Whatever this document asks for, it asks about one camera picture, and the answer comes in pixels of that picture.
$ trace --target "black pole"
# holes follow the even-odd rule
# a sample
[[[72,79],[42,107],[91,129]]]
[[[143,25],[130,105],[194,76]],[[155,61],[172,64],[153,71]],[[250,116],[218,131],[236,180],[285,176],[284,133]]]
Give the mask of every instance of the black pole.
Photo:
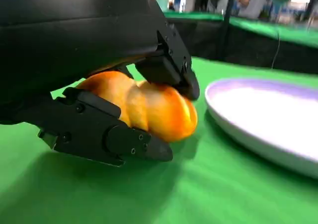
[[[312,12],[314,10],[315,4],[316,4],[316,0],[310,0],[308,6],[306,8],[303,20],[309,20]]]
[[[232,8],[234,5],[234,0],[229,0],[227,9],[224,15],[224,20],[222,22],[222,27],[220,29],[220,37],[217,46],[216,60],[223,61],[225,57],[225,48],[228,41],[229,24]]]

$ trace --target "orange fruit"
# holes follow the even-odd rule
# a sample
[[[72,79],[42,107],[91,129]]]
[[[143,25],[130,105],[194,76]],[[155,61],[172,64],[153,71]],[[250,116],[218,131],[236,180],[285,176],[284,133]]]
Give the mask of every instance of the orange fruit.
[[[93,75],[77,88],[119,106],[120,120],[143,129],[166,142],[190,136],[197,126],[193,104],[168,85],[135,82],[117,71]]]

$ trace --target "bolt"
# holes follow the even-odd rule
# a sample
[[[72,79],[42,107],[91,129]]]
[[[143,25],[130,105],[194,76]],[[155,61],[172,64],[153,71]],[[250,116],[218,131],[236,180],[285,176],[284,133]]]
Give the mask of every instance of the bolt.
[[[85,110],[85,107],[82,104],[78,104],[76,106],[76,112],[77,113],[83,113],[84,110]]]
[[[70,133],[65,133],[63,136],[62,136],[62,139],[63,139],[63,142],[64,143],[68,143],[71,141],[71,134]]]

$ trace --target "green table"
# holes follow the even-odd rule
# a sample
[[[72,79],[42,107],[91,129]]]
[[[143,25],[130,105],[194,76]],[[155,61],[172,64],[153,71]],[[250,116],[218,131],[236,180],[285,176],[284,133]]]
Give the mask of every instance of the green table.
[[[193,20],[223,20],[219,14],[210,13],[178,13],[165,12],[166,18],[193,19]],[[230,24],[257,34],[282,41],[293,42],[318,48],[318,31],[313,29],[296,28],[282,24],[266,23],[259,20],[248,20],[244,18],[231,17]]]
[[[196,58],[193,67],[199,123],[192,137],[171,144],[170,163],[129,160],[115,168],[50,152],[31,125],[1,126],[0,224],[317,224],[318,183],[232,142],[210,118],[203,94],[224,77],[311,87],[318,78]]]

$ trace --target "robotic arm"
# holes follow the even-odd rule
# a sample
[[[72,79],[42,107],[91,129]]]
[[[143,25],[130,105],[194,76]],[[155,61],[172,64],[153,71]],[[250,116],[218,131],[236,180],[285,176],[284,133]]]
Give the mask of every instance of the robotic arm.
[[[0,124],[27,122],[52,149],[121,166],[122,156],[169,161],[168,144],[120,121],[120,108],[67,88],[135,63],[149,82],[191,100],[199,85],[191,56],[155,0],[0,0]]]

